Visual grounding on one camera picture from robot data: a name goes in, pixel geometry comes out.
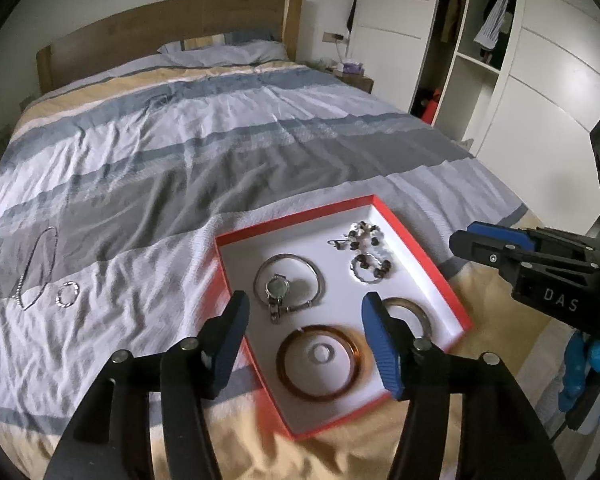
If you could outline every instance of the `striped duvet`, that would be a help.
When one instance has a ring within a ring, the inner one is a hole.
[[[479,162],[420,120],[286,61],[145,68],[29,107],[0,164],[0,443],[10,458],[42,478],[114,350],[161,352],[223,305],[211,250],[217,234],[371,193],[472,315],[476,329],[458,351],[499,351],[516,371],[544,318],[516,306],[491,269],[463,266],[447,243],[475,220],[534,220]],[[51,269],[53,237],[45,236],[24,303],[50,269],[51,283],[22,311],[14,287],[49,226],[58,229],[55,263]],[[80,294],[62,309],[55,293],[68,280]],[[267,432],[259,395],[238,356],[207,410],[225,478],[386,477],[405,406],[388,403],[314,445]],[[165,478],[159,423],[153,402],[154,462]]]

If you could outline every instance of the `silver bangle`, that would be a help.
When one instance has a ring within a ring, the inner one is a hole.
[[[325,357],[324,359],[320,359],[318,358],[318,356],[316,355],[316,352],[318,351],[318,348],[324,348],[327,351],[327,357]],[[316,343],[314,344],[311,348],[309,348],[309,361],[311,361],[314,365],[325,365],[330,363],[331,361],[333,361],[333,358],[336,355],[336,351],[333,348],[333,346],[331,346],[328,343]]]
[[[384,305],[385,308],[390,306],[401,306],[402,308],[406,308],[410,312],[413,312],[413,315],[418,318],[420,326],[422,327],[422,337],[431,339],[432,329],[429,316],[427,316],[427,313],[419,304],[407,300],[406,298],[386,298],[386,300],[382,300],[382,305]]]
[[[66,303],[63,303],[62,297],[61,297],[62,291],[65,290],[65,288],[67,288],[68,286],[71,286],[74,288],[74,298],[71,301],[67,301]],[[72,304],[75,303],[75,300],[78,299],[78,294],[80,294],[80,286],[78,286],[77,283],[75,283],[75,282],[63,283],[58,288],[58,293],[56,294],[56,305],[61,306],[62,308],[67,308],[68,306],[72,306]]]
[[[315,281],[318,284],[315,295],[310,300],[305,301],[304,303],[297,304],[297,305],[282,306],[280,308],[281,313],[286,312],[286,313],[290,314],[292,312],[298,312],[299,310],[304,310],[306,308],[311,308],[312,306],[314,306],[314,303],[316,303],[318,301],[318,299],[322,295],[322,291],[324,290],[322,275],[321,275],[320,271],[314,266],[314,264],[312,264],[309,260],[303,258],[302,256],[297,256],[296,254],[290,254],[290,253],[276,254],[275,256],[272,256],[268,260],[264,261],[264,263],[258,269],[258,272],[256,272],[256,277],[253,279],[253,295],[256,297],[256,299],[260,302],[260,304],[262,306],[269,308],[269,303],[267,301],[263,300],[262,297],[260,296],[260,293],[258,292],[258,282],[260,281],[260,276],[262,275],[262,271],[264,269],[266,269],[267,267],[269,267],[271,264],[278,262],[280,260],[296,260],[297,262],[301,262],[301,263],[305,264],[309,268],[309,270],[311,270],[312,274],[315,276]]]

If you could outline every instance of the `gold bangle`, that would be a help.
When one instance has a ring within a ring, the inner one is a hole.
[[[349,377],[347,382],[341,388],[335,392],[325,395],[314,395],[309,394],[304,390],[298,388],[292,383],[289,376],[286,374],[285,357],[289,347],[298,339],[306,336],[307,334],[322,334],[334,338],[337,342],[343,345],[345,348],[348,347],[347,354],[349,354]],[[294,330],[291,334],[286,336],[285,340],[278,348],[278,354],[276,355],[276,371],[278,373],[278,379],[289,390],[292,394],[302,400],[308,400],[312,402],[328,402],[330,400],[337,399],[346,394],[356,382],[356,379],[360,375],[360,363],[361,363],[360,350],[356,343],[342,330],[334,328],[328,325],[309,325],[298,330]]]

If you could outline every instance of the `wooden headboard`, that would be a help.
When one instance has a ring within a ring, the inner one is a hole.
[[[79,28],[37,55],[44,94],[139,57],[170,41],[234,30],[269,29],[296,59],[302,0],[165,0]]]

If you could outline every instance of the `gray stripe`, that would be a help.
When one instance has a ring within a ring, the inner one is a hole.
[[[104,164],[99,170],[86,174],[74,174],[67,182],[59,184],[52,190],[39,193],[35,198],[7,209],[0,217],[0,227],[5,222],[12,222],[19,215],[26,214],[34,208],[48,206],[55,198],[61,197],[63,201],[73,198],[87,186],[97,184],[107,186],[108,189],[116,179],[136,174],[147,165],[170,157],[176,157],[178,160],[185,158],[208,159],[229,149],[235,149],[237,145],[248,145],[256,136],[260,136],[259,141],[264,145],[286,144],[288,135],[292,135],[295,140],[311,140],[323,136],[363,135],[368,131],[366,126],[372,126],[383,132],[394,132],[397,129],[404,131],[419,123],[420,121],[412,116],[402,113],[387,113],[378,116],[347,116],[335,119],[289,119],[253,126],[239,126],[227,132],[215,132],[203,138],[195,137],[163,148],[136,152],[116,162]]]
[[[504,217],[498,225],[504,227],[512,227],[513,225],[520,222],[522,217],[528,211],[528,207],[525,204],[521,204],[519,208],[517,208],[513,213]],[[446,262],[441,263],[438,266],[438,270],[440,274],[442,274],[446,280],[450,280],[454,277],[460,270],[466,265],[467,260],[463,260],[462,258],[458,258],[457,256],[452,256]]]
[[[214,400],[203,400],[203,407],[210,408],[226,400],[260,389],[262,384],[258,380],[253,366],[247,365],[238,370],[234,370],[229,378],[229,382],[220,395]],[[0,407],[0,422],[11,424],[18,428],[24,428],[28,431],[36,431],[41,434],[60,435],[64,428],[69,424],[70,417],[50,416],[50,415],[31,415],[30,413],[21,413],[10,408]],[[149,425],[158,426],[162,423],[162,412],[159,402],[149,403]]]
[[[388,134],[364,128],[368,133],[355,137],[232,150],[193,170],[180,155],[174,168],[159,174],[127,179],[117,189],[87,200],[66,200],[54,216],[44,218],[41,210],[35,224],[0,238],[0,298],[13,293],[33,242],[48,225],[59,227],[55,281],[123,251],[196,230],[211,215],[253,210],[310,190],[468,158],[437,130]],[[79,186],[80,177],[71,185]],[[36,255],[32,268],[41,267]],[[36,283],[26,280],[25,290]]]
[[[343,83],[330,74],[307,67],[254,74],[209,76],[202,80],[164,83],[108,99],[95,108],[76,116],[65,117],[51,124],[32,128],[7,147],[0,164],[0,175],[14,171],[18,164],[60,140],[77,133],[82,136],[88,135],[88,131],[94,126],[122,120],[139,110],[144,110],[146,115],[150,115],[160,111],[164,112],[164,107],[173,107],[182,101],[257,89],[263,86],[291,90],[306,86],[333,84]],[[148,121],[141,128],[147,128],[151,124],[152,121]]]

